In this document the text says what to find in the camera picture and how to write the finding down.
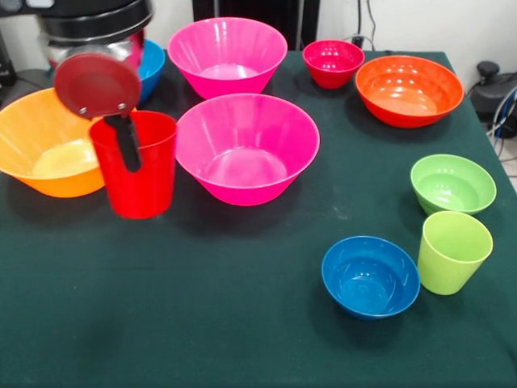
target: bowl rim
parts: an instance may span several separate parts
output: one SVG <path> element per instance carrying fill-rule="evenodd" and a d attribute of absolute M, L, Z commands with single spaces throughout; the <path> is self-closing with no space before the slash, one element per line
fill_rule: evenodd
<path fill-rule="evenodd" d="M 487 234 L 487 236 L 490 238 L 490 249 L 489 249 L 488 253 L 485 256 L 483 256 L 482 258 L 477 259 L 475 261 L 460 261 L 460 260 L 453 259 L 452 257 L 449 257 L 447 255 L 444 255 L 442 252 L 439 252 L 433 246 L 433 244 L 431 244 L 429 242 L 429 238 L 427 238 L 427 234 L 426 234 L 426 226 L 428 225 L 429 222 L 433 221 L 434 218 L 444 217 L 447 215 L 453 215 L 455 217 L 464 217 L 465 219 L 468 219 L 468 220 L 474 222 L 475 224 L 477 224 L 478 226 L 480 226 L 483 229 L 483 231 Z M 455 210 L 443 210 L 441 212 L 433 213 L 428 218 L 426 218 L 426 220 L 423 222 L 423 225 L 422 225 L 422 238 L 425 240 L 426 244 L 429 246 L 430 249 L 433 250 L 434 253 L 436 253 L 438 256 L 440 256 L 448 261 L 452 261 L 455 264 L 472 265 L 472 264 L 482 263 L 494 251 L 494 236 L 492 236 L 492 234 L 490 233 L 489 229 L 485 226 L 485 224 L 483 224 L 481 221 L 479 221 L 477 218 L 471 216 L 470 214 L 457 212 Z"/>
<path fill-rule="evenodd" d="M 361 52 L 363 58 L 361 59 L 361 61 L 359 61 L 358 65 L 355 65 L 355 66 L 351 67 L 350 69 L 346 69 L 346 70 L 322 69 L 321 67 L 317 67 L 317 66 L 313 65 L 306 57 L 306 50 L 309 47 L 314 46 L 314 45 L 316 45 L 318 43 L 321 43 L 321 42 L 340 43 L 340 44 L 345 44 L 348 47 L 354 47 L 359 52 Z M 309 43 L 309 44 L 307 44 L 305 46 L 301 56 L 303 57 L 305 64 L 307 66 L 309 66 L 311 69 L 323 71 L 323 72 L 329 73 L 329 74 L 345 74 L 345 73 L 350 73 L 351 71 L 356 71 L 359 67 L 361 67 L 363 65 L 364 61 L 366 61 L 366 55 L 364 54 L 364 51 L 361 48 L 357 47 L 355 44 L 353 44 L 351 42 L 347 42 L 346 40 L 340 40 L 340 39 L 320 39 L 320 40 L 315 40 L 314 42 Z"/>
<path fill-rule="evenodd" d="M 485 204 L 485 205 L 481 205 L 481 206 L 477 206 L 476 208 L 472 208 L 472 209 L 463 209 L 463 210 L 458 210 L 458 209 L 451 209 L 450 207 L 447 207 L 447 206 L 443 206 L 443 204 L 441 203 L 437 203 L 436 201 L 434 201 L 434 198 L 430 198 L 429 196 L 425 196 L 421 191 L 420 189 L 418 188 L 415 180 L 416 180 L 416 177 L 415 177 L 415 171 L 416 169 L 422 164 L 422 163 L 425 163 L 427 162 L 428 160 L 430 159 L 434 159 L 434 158 L 452 158 L 452 159 L 456 159 L 456 160 L 461 160 L 462 162 L 467 162 L 469 165 L 473 166 L 475 168 L 476 171 L 478 171 L 480 174 L 488 177 L 489 181 L 490 181 L 490 188 L 492 190 L 492 196 L 490 197 L 490 200 Z M 452 211 L 452 212 L 459 212 L 459 213 L 479 213 L 481 212 L 482 210 L 488 208 L 491 204 L 494 203 L 495 201 L 495 198 L 497 197 L 497 194 L 498 194 L 498 187 L 497 185 L 495 184 L 495 181 L 494 181 L 494 178 L 492 178 L 492 175 L 484 168 L 482 167 L 481 165 L 477 164 L 476 162 L 474 162 L 473 160 L 470 160 L 468 158 L 464 158 L 463 156 L 459 156 L 459 155 L 454 155 L 454 154 L 431 154 L 431 155 L 427 155 L 427 156 L 424 156 L 423 158 L 420 158 L 419 160 L 417 160 L 414 165 L 411 167 L 411 172 L 410 172 L 410 180 L 411 180 L 411 185 L 413 186 L 413 189 L 414 191 L 420 195 L 423 199 L 429 201 L 431 204 L 433 204 L 434 206 L 437 206 L 439 209 L 442 209 L 442 210 L 448 210 L 448 211 Z"/>
<path fill-rule="evenodd" d="M 417 290 L 416 292 L 414 293 L 414 295 L 411 297 L 410 299 L 410 302 L 407 304 L 407 306 L 404 306 L 400 309 L 397 309 L 397 310 L 394 310 L 390 313 L 387 313 L 387 314 L 369 314 L 369 313 L 364 313 L 362 311 L 359 311 L 359 310 L 355 310 L 355 309 L 352 309 L 351 307 L 347 306 L 346 304 L 343 303 L 343 301 L 339 300 L 335 295 L 334 295 L 334 292 L 330 289 L 329 285 L 327 284 L 327 281 L 326 281 L 326 277 L 325 277 L 325 273 L 323 272 L 323 268 L 325 267 L 325 262 L 327 261 L 327 258 L 329 257 L 329 253 L 335 249 L 337 246 L 343 244 L 343 243 L 346 243 L 346 242 L 349 242 L 351 240 L 356 240 L 356 239 L 362 239 L 362 240 L 374 240 L 374 241 L 377 241 L 377 242 L 380 242 L 380 243 L 385 243 L 385 244 L 388 244 L 394 248 L 396 248 L 400 253 L 401 255 L 406 259 L 406 261 L 409 263 L 409 266 L 411 268 L 410 271 L 412 271 L 414 273 L 414 275 L 416 275 L 416 278 L 417 278 L 417 281 L 418 281 L 418 287 L 417 287 Z M 344 307 L 346 310 L 349 310 L 350 312 L 352 312 L 353 314 L 357 314 L 357 315 L 361 315 L 361 316 L 364 316 L 364 317 L 371 317 L 371 318 L 388 318 L 388 317 L 392 317 L 394 315 L 397 315 L 397 314 L 400 314 L 404 311 L 406 311 L 407 309 L 409 309 L 414 301 L 416 301 L 418 295 L 420 294 L 420 289 L 422 287 L 421 285 L 421 281 L 420 281 L 420 273 L 418 272 L 418 267 L 417 267 L 417 264 L 414 262 L 414 260 L 411 258 L 411 256 L 409 256 L 407 254 L 406 251 L 404 251 L 401 247 L 399 247 L 397 244 L 395 244 L 394 242 L 391 242 L 389 240 L 386 240 L 385 238 L 381 238 L 381 237 L 377 237 L 377 236 L 368 236 L 366 234 L 362 234 L 362 235 L 357 235 L 357 236 L 351 236 L 351 237 L 347 237 L 347 238 L 344 238 L 342 240 L 339 240 L 337 241 L 334 245 L 332 245 L 332 247 L 330 247 L 327 252 L 325 253 L 325 256 L 323 257 L 323 261 L 322 261 L 322 265 L 321 265 L 321 273 L 322 273 L 322 279 L 323 279 L 323 284 L 325 285 L 325 288 L 327 290 L 327 292 L 329 293 L 329 295 L 342 307 Z"/>
<path fill-rule="evenodd" d="M 386 108 L 378 105 L 377 103 L 374 103 L 373 101 L 371 101 L 363 93 L 362 89 L 359 87 L 359 84 L 358 84 L 357 80 L 359 79 L 359 76 L 360 76 L 361 72 L 365 71 L 364 69 L 367 68 L 369 66 L 369 64 L 377 62 L 377 61 L 386 61 L 387 58 L 392 58 L 392 59 L 393 58 L 399 58 L 399 59 L 408 59 L 408 58 L 410 58 L 410 59 L 416 60 L 416 61 L 422 61 L 422 62 L 431 63 L 432 65 L 440 68 L 441 70 L 451 74 L 454 77 L 454 79 L 456 80 L 457 84 L 461 88 L 460 98 L 449 109 L 446 109 L 446 110 L 440 111 L 440 112 L 436 112 L 436 113 L 432 113 L 432 114 L 429 114 L 429 115 L 418 115 L 418 116 L 408 115 L 406 113 L 395 112 L 395 111 L 392 111 L 390 109 L 386 109 Z M 456 108 L 458 108 L 460 106 L 460 104 L 464 100 L 464 95 L 465 95 L 465 90 L 463 88 L 463 84 L 461 83 L 460 79 L 458 78 L 458 76 L 453 71 L 451 71 L 450 69 L 448 69 L 444 65 L 441 65 L 438 62 L 432 61 L 430 59 L 422 58 L 422 57 L 416 57 L 416 56 L 413 56 L 413 55 L 388 55 L 388 56 L 374 58 L 374 59 L 371 59 L 370 61 L 364 62 L 363 65 L 359 68 L 359 70 L 355 74 L 355 88 L 359 92 L 359 95 L 361 96 L 362 99 L 366 99 L 368 101 L 368 103 L 370 103 L 371 105 L 374 105 L 376 108 L 382 109 L 385 112 L 390 112 L 390 113 L 393 113 L 393 114 L 396 114 L 396 115 L 399 115 L 399 116 L 403 116 L 403 117 L 407 117 L 407 118 L 411 118 L 411 119 L 415 119 L 415 118 L 418 119 L 420 117 L 422 117 L 422 118 L 429 118 L 429 117 L 445 116 L 445 115 L 451 113 L 452 111 L 454 111 Z"/>
<path fill-rule="evenodd" d="M 56 90 L 54 89 L 54 87 L 48 87 L 48 88 L 45 88 L 45 89 L 41 89 L 39 91 L 34 91 L 28 95 L 25 95 L 24 97 L 21 97 L 15 101 L 13 101 L 12 103 L 10 103 L 9 105 L 7 105 L 6 107 L 4 107 L 2 109 L 2 112 L 8 112 L 10 109 L 13 108 L 13 106 L 16 105 L 16 103 L 18 102 L 21 102 L 25 99 L 34 99 L 37 97 L 37 95 L 45 95 L 45 94 L 50 94 L 50 93 L 53 93 L 53 94 L 56 94 Z M 77 140 L 87 140 L 89 141 L 90 143 L 92 143 L 91 139 L 89 138 L 88 136 L 88 133 L 89 133 L 89 129 L 88 131 L 86 132 L 85 136 L 84 137 L 78 137 L 76 139 L 73 139 L 71 141 L 77 141 Z M 90 167 L 90 168 L 86 168 L 85 170 L 83 171 L 79 171 L 79 172 L 74 172 L 73 174 L 63 174 L 63 175 L 55 175 L 55 176 L 51 176 L 51 177 L 45 177 L 45 178 L 41 178 L 39 176 L 34 176 L 34 175 L 25 175 L 25 174 L 19 174 L 19 173 L 14 173 L 12 171 L 8 171 L 7 169 L 3 168 L 3 167 L 0 167 L 0 171 L 3 172 L 4 174 L 7 174 L 7 175 L 10 175 L 14 178 L 20 178 L 20 179 L 26 179 L 26 180 L 39 180 L 39 181 L 45 181 L 45 180 L 56 180 L 56 179 L 66 179 L 66 178 L 71 178 L 73 176 L 79 176 L 79 175 L 82 175 L 82 174 L 85 174 L 87 172 L 90 172 L 90 171 L 93 171 L 93 170 L 96 170 L 96 169 L 99 169 L 100 168 L 100 165 L 99 165 L 99 162 L 97 162 L 97 166 L 94 166 L 94 167 Z"/>
<path fill-rule="evenodd" d="M 200 107 L 202 107 L 205 104 L 210 104 L 210 103 L 212 103 L 214 101 L 219 101 L 219 100 L 222 100 L 222 99 L 232 99 L 232 98 L 235 98 L 235 97 L 243 97 L 243 96 L 244 97 L 253 97 L 253 98 L 256 98 L 256 99 L 269 99 L 269 100 L 273 100 L 273 101 L 277 101 L 277 102 L 281 102 L 281 103 L 286 103 L 287 105 L 290 105 L 291 107 L 293 107 L 296 110 L 298 110 L 301 113 L 302 116 L 304 116 L 306 119 L 308 119 L 308 121 L 310 123 L 311 129 L 313 130 L 314 134 L 316 135 L 316 140 L 317 141 L 316 141 L 316 144 L 314 146 L 313 154 L 308 159 L 308 161 L 306 163 L 304 163 L 303 167 L 300 168 L 298 171 L 296 171 L 296 172 L 286 176 L 285 178 L 278 179 L 278 180 L 276 180 L 274 182 L 260 184 L 260 185 L 256 185 L 256 186 L 231 186 L 231 185 L 221 185 L 221 183 L 205 179 L 205 178 L 199 176 L 195 171 L 191 171 L 191 169 L 186 168 L 185 165 L 181 162 L 181 160 L 179 158 L 179 153 L 176 150 L 175 157 L 176 157 L 176 160 L 178 161 L 178 164 L 186 172 L 188 172 L 190 175 L 192 175 L 196 179 L 198 179 L 198 180 L 200 180 L 202 182 L 205 182 L 205 183 L 209 183 L 209 184 L 211 184 L 213 186 L 220 187 L 220 188 L 230 188 L 230 189 L 239 189 L 239 190 L 242 190 L 242 189 L 254 189 L 254 188 L 269 188 L 271 186 L 275 186 L 276 184 L 287 182 L 290 179 L 296 178 L 299 174 L 301 174 L 304 170 L 306 170 L 307 167 L 309 167 L 310 164 L 316 158 L 317 153 L 318 153 L 318 151 L 320 149 L 321 137 L 320 137 L 320 131 L 318 130 L 316 122 L 313 120 L 313 118 L 306 111 L 304 111 L 302 108 L 298 107 L 297 105 L 295 105 L 294 103 L 292 103 L 290 101 L 287 101 L 285 99 L 281 99 L 280 97 L 275 97 L 274 95 L 262 95 L 262 94 L 259 94 L 259 93 L 233 93 L 231 95 L 219 95 L 217 97 L 213 97 L 212 99 L 206 99 L 205 101 L 203 101 L 201 103 L 198 103 L 197 105 L 195 105 L 194 107 L 190 108 L 185 113 L 183 113 L 182 116 L 179 118 L 179 120 L 177 122 L 178 128 L 179 129 L 181 128 L 182 120 L 184 120 L 185 115 L 191 114 L 192 112 L 195 112 L 196 110 L 200 109 Z M 178 131 L 178 136 L 179 137 L 181 136 L 181 132 L 182 132 L 182 130 L 180 129 Z"/>
<path fill-rule="evenodd" d="M 160 46 L 158 43 L 154 42 L 153 40 L 151 39 L 146 39 L 144 41 L 144 54 L 142 55 L 142 59 L 141 59 L 141 63 L 140 65 L 138 66 L 138 71 L 140 71 L 140 68 L 142 66 L 142 63 L 144 62 L 144 55 L 145 55 L 145 45 L 146 44 L 149 44 L 151 47 L 153 47 L 154 49 L 159 49 L 158 51 L 160 51 L 160 53 L 162 53 L 162 55 L 160 56 L 160 66 L 158 66 L 155 70 L 153 70 L 151 73 L 147 74 L 145 77 L 140 77 L 139 75 L 139 78 L 142 82 L 144 82 L 145 80 L 153 77 L 154 75 L 156 75 L 156 73 L 160 72 L 162 69 L 163 69 L 163 66 L 165 65 L 165 59 L 166 59 L 166 55 L 165 55 L 165 51 L 164 49 L 162 48 L 162 46 Z"/>
<path fill-rule="evenodd" d="M 172 41 L 174 39 L 177 38 L 177 36 L 179 34 L 181 34 L 183 31 L 186 31 L 187 29 L 189 28 L 192 28 L 193 26 L 195 25 L 198 25 L 198 24 L 202 24 L 202 23 L 213 23 L 214 21 L 224 21 L 224 20 L 238 20 L 238 21 L 245 21 L 247 23 L 253 23 L 253 24 L 260 24 L 264 27 L 267 27 L 267 29 L 273 31 L 277 36 L 279 36 L 281 39 L 281 42 L 282 42 L 282 45 L 283 45 L 283 51 L 284 53 L 282 54 L 281 58 L 275 62 L 274 65 L 268 67 L 266 70 L 263 70 L 261 71 L 260 73 L 257 73 L 255 75 L 252 75 L 250 77 L 245 77 L 245 78 L 227 78 L 227 79 L 220 79 L 220 78 L 215 78 L 215 77 L 206 77 L 206 76 L 203 76 L 203 75 L 199 75 L 199 73 L 193 73 L 191 72 L 190 70 L 187 70 L 185 67 L 183 66 L 180 66 L 177 61 L 175 61 L 173 59 L 173 56 L 171 55 L 171 50 L 170 50 L 170 46 L 172 45 Z M 189 23 L 188 25 L 184 26 L 184 27 L 181 27 L 177 32 L 175 32 L 169 39 L 169 42 L 167 43 L 167 56 L 169 57 L 170 61 L 172 63 L 174 63 L 174 65 L 180 69 L 182 72 L 185 72 L 189 75 L 193 75 L 193 76 L 196 76 L 196 77 L 200 77 L 200 78 L 206 78 L 206 79 L 212 79 L 212 80 L 217 80 L 217 81 L 238 81 L 238 80 L 244 80 L 244 79 L 253 79 L 253 78 L 257 78 L 257 77 L 260 77 L 276 68 L 278 68 L 278 66 L 280 66 L 280 63 L 282 63 L 282 61 L 285 59 L 285 57 L 288 55 L 288 42 L 286 41 L 285 37 L 282 35 L 282 33 L 280 31 L 278 31 L 276 28 L 270 26 L 269 24 L 265 24 L 263 22 L 259 22 L 258 20 L 253 20 L 253 19 L 248 19 L 248 18 L 237 18 L 237 17 L 234 17 L 234 16 L 225 16 L 225 17 L 219 17 L 219 18 L 208 18 L 208 19 L 201 19 L 201 20 L 198 20 L 194 23 Z"/>

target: plastic bowl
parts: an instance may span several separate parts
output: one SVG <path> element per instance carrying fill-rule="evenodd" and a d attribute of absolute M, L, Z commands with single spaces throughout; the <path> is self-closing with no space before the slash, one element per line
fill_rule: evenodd
<path fill-rule="evenodd" d="M 313 80 L 326 89 L 345 85 L 364 62 L 364 53 L 344 40 L 319 40 L 309 44 L 303 58 Z"/>
<path fill-rule="evenodd" d="M 0 111 L 0 171 L 48 196 L 84 196 L 104 186 L 88 138 L 91 121 L 70 112 L 54 89 Z"/>
<path fill-rule="evenodd" d="M 402 55 L 365 63 L 355 84 L 366 108 L 398 128 L 433 124 L 456 109 L 464 96 L 461 82 L 451 70 Z"/>
<path fill-rule="evenodd" d="M 382 238 L 341 240 L 322 263 L 325 287 L 348 313 L 361 319 L 387 318 L 410 307 L 420 291 L 414 261 Z"/>
<path fill-rule="evenodd" d="M 165 66 L 165 52 L 152 40 L 145 40 L 144 56 L 138 68 L 138 76 L 142 82 L 140 101 L 144 103 L 153 93 Z"/>
<path fill-rule="evenodd" d="M 447 154 L 418 160 L 411 169 L 411 184 L 427 214 L 442 210 L 479 213 L 494 202 L 497 194 L 494 180 L 483 167 Z"/>
<path fill-rule="evenodd" d="M 288 44 L 256 20 L 214 18 L 191 23 L 170 38 L 168 54 L 203 98 L 260 93 L 285 58 Z"/>
<path fill-rule="evenodd" d="M 270 95 L 223 95 L 178 121 L 176 158 L 212 195 L 232 205 L 279 196 L 316 157 L 317 126 L 296 105 Z"/>

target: white wall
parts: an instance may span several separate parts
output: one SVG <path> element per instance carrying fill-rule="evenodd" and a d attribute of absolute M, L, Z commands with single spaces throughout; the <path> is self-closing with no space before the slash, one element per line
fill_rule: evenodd
<path fill-rule="evenodd" d="M 366 1 L 362 33 L 370 36 Z M 517 71 L 516 0 L 370 0 L 380 50 L 444 51 L 469 87 L 476 64 L 496 61 Z M 342 39 L 357 31 L 356 0 L 322 0 L 318 39 Z"/>
<path fill-rule="evenodd" d="M 145 30 L 146 37 L 165 48 L 173 32 L 192 22 L 192 3 L 190 0 L 153 0 L 153 4 L 154 17 Z M 40 31 L 34 16 L 0 19 L 0 30 L 17 71 L 48 68 L 37 42 Z"/>

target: lime green cup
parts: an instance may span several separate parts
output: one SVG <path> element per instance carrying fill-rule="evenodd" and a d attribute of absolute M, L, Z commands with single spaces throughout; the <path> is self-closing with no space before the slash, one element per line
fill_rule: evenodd
<path fill-rule="evenodd" d="M 493 247 L 492 235 L 476 218 L 459 212 L 434 213 L 423 224 L 420 281 L 438 295 L 457 293 Z"/>
<path fill-rule="evenodd" d="M 490 174 L 472 160 L 448 154 L 429 155 L 411 169 L 411 184 L 427 214 L 454 210 L 475 214 L 495 200 Z"/>

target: green bowl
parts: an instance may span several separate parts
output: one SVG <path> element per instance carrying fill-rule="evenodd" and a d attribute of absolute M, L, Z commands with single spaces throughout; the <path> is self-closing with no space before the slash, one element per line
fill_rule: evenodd
<path fill-rule="evenodd" d="M 466 158 L 436 154 L 418 160 L 411 184 L 427 214 L 442 210 L 475 214 L 494 202 L 495 182 L 486 170 Z"/>

